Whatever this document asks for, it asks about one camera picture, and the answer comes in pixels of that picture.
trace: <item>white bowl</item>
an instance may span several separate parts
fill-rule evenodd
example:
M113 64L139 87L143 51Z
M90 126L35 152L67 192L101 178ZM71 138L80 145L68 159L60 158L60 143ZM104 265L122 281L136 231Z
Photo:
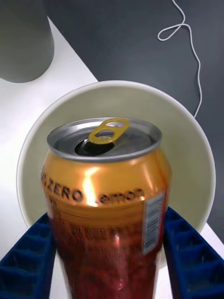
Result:
M65 123L94 117L131 117L156 125L173 171L169 205L197 231L204 227L214 199L216 175L209 142L194 117L169 95L127 81L97 82L53 103L36 121L23 144L16 176L24 221L32 225L44 212L40 170L47 135Z

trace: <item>can lid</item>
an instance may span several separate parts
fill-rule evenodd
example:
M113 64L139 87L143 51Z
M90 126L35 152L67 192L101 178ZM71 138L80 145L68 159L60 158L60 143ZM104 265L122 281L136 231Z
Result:
M92 135L94 130L96 138L90 138L90 142L89 135ZM131 118L102 117L75 121L58 127L48 135L47 142L50 149L64 159L109 163L145 155L160 145L161 137L161 131L149 122ZM102 144L93 141L100 139L108 139L108 142Z

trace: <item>white table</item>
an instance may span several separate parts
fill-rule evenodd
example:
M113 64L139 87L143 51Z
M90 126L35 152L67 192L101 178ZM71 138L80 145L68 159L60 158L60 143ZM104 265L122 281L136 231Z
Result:
M71 90L97 81L52 23L51 28L55 57L44 74L23 84L0 79L0 260L27 230L17 202L15 176L28 131L55 100ZM202 236L224 258L224 245L208 224ZM58 257L50 297L68 298ZM156 299L160 298L172 298L167 267L158 275Z

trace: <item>white cable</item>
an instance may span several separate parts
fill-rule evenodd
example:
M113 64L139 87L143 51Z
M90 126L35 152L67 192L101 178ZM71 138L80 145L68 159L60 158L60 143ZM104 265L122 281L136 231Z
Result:
M158 37L158 40L159 40L159 41L161 41L161 42L165 42L165 41L167 41L168 39L170 39L170 38L171 38L171 37L172 37L172 36L173 36L173 35L180 29L181 26L185 26L185 27L187 27L187 28L189 29L189 33L190 33L190 45L191 45L192 51L193 51L193 53L194 53L194 55L195 55L195 58L196 58L196 60L197 60L197 62L198 62L198 69L197 69L197 83L198 83L198 89L199 89L199 93L200 93L200 100L199 100L199 104L198 104L198 106L197 106L196 112L195 112L195 114L194 114L194 118L195 118L196 115L197 115L197 113L198 113L198 110L200 109L201 103L202 103L202 88L201 88L201 83L200 83L201 62L200 62L200 60L199 60L199 58L198 58L198 56L197 56L197 54L196 54L196 52L195 52L195 48L194 48L194 46L193 46L191 27L190 27L188 24L185 24L185 23L184 23L184 22L185 22L185 19L186 19L185 14L184 14L184 12L182 11L182 9L176 4L175 0L172 0L172 2L173 2L173 4L176 6L176 8L180 11L180 13L182 14L182 16L183 16L183 21L182 21L181 24L177 24L177 25L174 25L174 26L170 26L170 27L167 27L167 28L161 30L161 31L158 33L158 36L157 36L157 37ZM165 31L167 31L167 30L173 29L173 28L176 28L176 30L174 30L174 32L171 33L168 37L166 37L166 38L160 38L161 33L165 32Z

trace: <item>can rim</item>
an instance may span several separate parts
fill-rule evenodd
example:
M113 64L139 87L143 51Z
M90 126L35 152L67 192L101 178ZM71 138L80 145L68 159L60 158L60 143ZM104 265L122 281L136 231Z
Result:
M159 147L162 139L162 132L157 128L155 125L153 125L150 122L147 121L142 121L142 120L137 120L133 118L125 118L128 121L136 122L136 123L141 123L147 124L148 128L153 129L157 135L158 138L157 140L150 146L146 147L145 149L142 150L137 150L134 151L133 153L128 153L128 154L122 154L122 155L114 155L114 156L97 156L97 157L87 157L87 156L81 156L81 155L71 155L65 152L61 152L57 150L54 145L56 143L56 136L63 130L69 129L73 127L74 125L79 126L82 125L85 122L96 122L96 121L105 121L108 119L114 119L115 117L99 117L99 118L89 118L85 120L80 120L80 121L74 121L70 122L68 124L62 125L61 127L57 127L53 131L50 132L50 134L47 137L47 143L50 148L50 150L58 157L61 157L66 160L74 161L74 162L83 162L83 163L112 163L112 162L120 162L120 161L126 161L126 160L132 160L140 156L144 156L152 151L154 151L156 148Z

